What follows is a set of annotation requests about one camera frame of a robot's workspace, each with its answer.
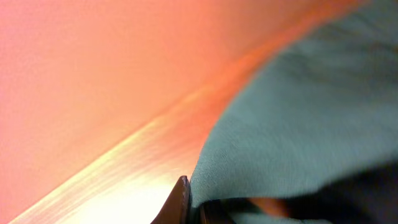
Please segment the green cloth garment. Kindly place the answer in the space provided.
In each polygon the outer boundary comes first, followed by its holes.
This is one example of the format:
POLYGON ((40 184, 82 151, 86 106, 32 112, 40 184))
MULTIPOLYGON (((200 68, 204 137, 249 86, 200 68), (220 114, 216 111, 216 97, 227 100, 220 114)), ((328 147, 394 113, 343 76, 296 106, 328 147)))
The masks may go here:
POLYGON ((281 51, 211 131, 190 222, 210 200, 293 197, 397 160, 397 2, 371 1, 281 51))

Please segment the black crumpled garment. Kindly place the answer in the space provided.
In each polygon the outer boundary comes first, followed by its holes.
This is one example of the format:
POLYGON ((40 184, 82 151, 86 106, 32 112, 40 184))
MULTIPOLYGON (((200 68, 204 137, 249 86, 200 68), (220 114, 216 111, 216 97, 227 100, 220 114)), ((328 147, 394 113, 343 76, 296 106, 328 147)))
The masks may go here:
POLYGON ((274 218, 330 223, 397 223, 397 163, 345 177, 315 193, 290 198, 213 200, 200 207, 201 223, 232 223, 232 213, 260 210, 274 218))

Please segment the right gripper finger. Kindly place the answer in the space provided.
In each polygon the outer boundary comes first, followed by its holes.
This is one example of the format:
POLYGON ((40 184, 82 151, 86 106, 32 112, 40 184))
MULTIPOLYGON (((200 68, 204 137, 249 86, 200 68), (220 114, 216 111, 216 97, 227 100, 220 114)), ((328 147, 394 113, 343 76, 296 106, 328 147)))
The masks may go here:
POLYGON ((190 183, 186 175, 178 178, 165 203, 151 224, 186 224, 190 209, 190 183))

